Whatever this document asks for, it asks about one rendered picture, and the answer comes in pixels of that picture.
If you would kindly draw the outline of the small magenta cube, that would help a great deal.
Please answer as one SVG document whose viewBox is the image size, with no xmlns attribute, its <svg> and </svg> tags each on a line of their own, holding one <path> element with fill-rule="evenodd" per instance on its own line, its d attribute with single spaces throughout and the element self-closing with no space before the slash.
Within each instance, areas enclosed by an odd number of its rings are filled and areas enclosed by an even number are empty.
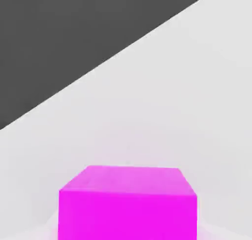
<svg viewBox="0 0 252 240">
<path fill-rule="evenodd" d="M 197 240 L 197 195 L 177 168 L 88 166 L 59 191 L 58 240 Z"/>
</svg>

